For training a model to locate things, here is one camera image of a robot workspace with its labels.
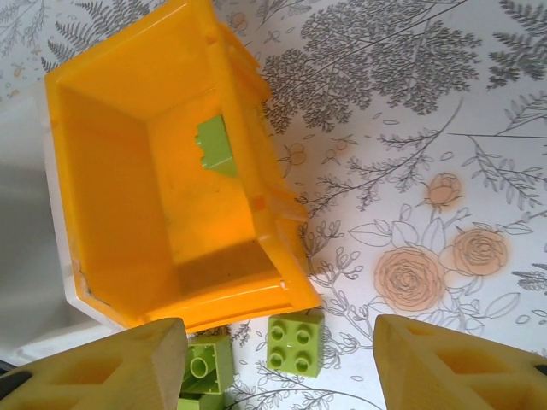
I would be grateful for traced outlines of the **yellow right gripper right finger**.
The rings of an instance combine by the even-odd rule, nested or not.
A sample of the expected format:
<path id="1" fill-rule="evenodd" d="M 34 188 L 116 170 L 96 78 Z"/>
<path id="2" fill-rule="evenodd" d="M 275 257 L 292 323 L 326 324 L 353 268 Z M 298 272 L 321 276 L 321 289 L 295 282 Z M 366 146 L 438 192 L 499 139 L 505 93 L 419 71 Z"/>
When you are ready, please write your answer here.
<path id="1" fill-rule="evenodd" d="M 546 407 L 546 359 L 481 337 L 381 314 L 373 357 L 389 409 Z"/>

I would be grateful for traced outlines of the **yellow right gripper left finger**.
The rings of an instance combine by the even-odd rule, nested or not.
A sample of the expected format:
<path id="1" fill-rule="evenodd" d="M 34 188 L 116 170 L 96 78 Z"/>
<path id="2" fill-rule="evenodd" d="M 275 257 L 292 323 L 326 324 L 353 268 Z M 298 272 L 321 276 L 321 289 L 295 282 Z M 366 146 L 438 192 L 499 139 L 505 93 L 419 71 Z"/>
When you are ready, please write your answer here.
<path id="1" fill-rule="evenodd" d="M 159 319 L 19 366 L 3 409 L 175 409 L 185 372 L 182 319 Z"/>

